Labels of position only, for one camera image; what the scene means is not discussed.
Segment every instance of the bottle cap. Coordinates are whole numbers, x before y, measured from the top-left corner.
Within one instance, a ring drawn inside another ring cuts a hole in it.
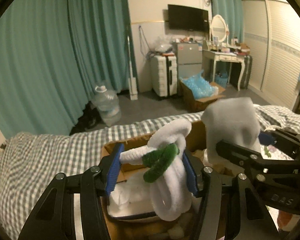
[[[107,88],[106,86],[96,86],[95,89],[94,89],[96,92],[99,92],[99,93],[103,93],[103,92],[106,92],[107,91]]]

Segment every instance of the blue bucket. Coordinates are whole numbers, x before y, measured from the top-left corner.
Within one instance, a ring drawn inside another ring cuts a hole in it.
[[[222,73],[221,77],[219,75],[215,75],[214,76],[214,81],[215,83],[217,83],[218,85],[222,86],[223,88],[227,87],[227,83],[228,83],[228,75],[227,73]]]

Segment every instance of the wardrobe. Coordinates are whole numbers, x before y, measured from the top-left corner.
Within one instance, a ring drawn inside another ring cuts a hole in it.
[[[244,42],[253,58],[249,88],[292,109],[299,93],[300,18],[286,0],[242,0]]]

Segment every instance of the open cardboard box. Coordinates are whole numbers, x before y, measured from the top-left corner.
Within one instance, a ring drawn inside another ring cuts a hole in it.
[[[217,101],[219,98],[225,97],[222,93],[226,90],[215,82],[211,82],[210,85],[218,87],[218,95],[206,98],[194,99],[191,89],[189,89],[183,82],[181,82],[183,91],[183,101],[186,103],[187,108],[192,112],[203,111],[208,105]]]
[[[136,147],[141,147],[148,143],[149,138],[152,134],[147,134],[135,138],[128,139],[126,141],[117,141],[110,142],[103,146],[101,149],[102,156],[109,155],[116,143],[120,142],[124,144],[124,149],[129,150]],[[196,150],[204,150],[206,148],[206,132],[205,126],[201,121],[193,122],[192,129],[190,134],[186,137],[187,149],[190,152],[195,152]],[[128,179],[133,173],[139,171],[140,169],[145,168],[142,165],[130,165],[123,164],[117,179],[117,182],[122,182]],[[163,220],[150,222],[150,223],[135,223],[135,222],[125,222],[114,220],[107,214],[107,201],[103,199],[103,212],[105,215],[106,225],[108,227],[111,240],[142,240],[149,239],[148,236],[156,233],[165,233],[168,229],[172,228],[177,222],[167,222]],[[197,219],[197,215],[192,209],[189,212],[192,212],[193,220]],[[189,239],[191,233],[192,222],[185,231],[184,240]],[[224,227],[219,226],[220,237],[224,236]]]

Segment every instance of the wall-mounted tv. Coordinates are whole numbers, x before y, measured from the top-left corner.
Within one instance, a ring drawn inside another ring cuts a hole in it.
[[[169,28],[209,32],[208,11],[181,5],[168,4]]]

